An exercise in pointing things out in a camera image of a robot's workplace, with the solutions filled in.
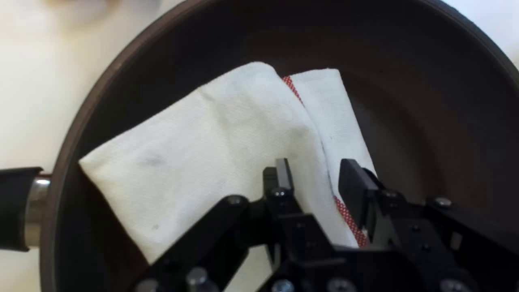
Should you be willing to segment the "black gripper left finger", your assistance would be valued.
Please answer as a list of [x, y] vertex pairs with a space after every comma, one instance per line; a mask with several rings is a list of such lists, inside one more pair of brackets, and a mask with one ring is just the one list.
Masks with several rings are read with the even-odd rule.
[[262, 191], [265, 196], [291, 196], [293, 180], [287, 159], [277, 159], [272, 167], [262, 170]]

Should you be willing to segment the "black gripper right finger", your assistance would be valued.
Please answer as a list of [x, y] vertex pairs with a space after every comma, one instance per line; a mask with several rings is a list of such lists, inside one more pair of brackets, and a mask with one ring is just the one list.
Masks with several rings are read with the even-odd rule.
[[376, 176], [353, 159], [342, 159], [338, 168], [338, 193], [358, 230], [368, 238], [381, 232], [379, 185]]

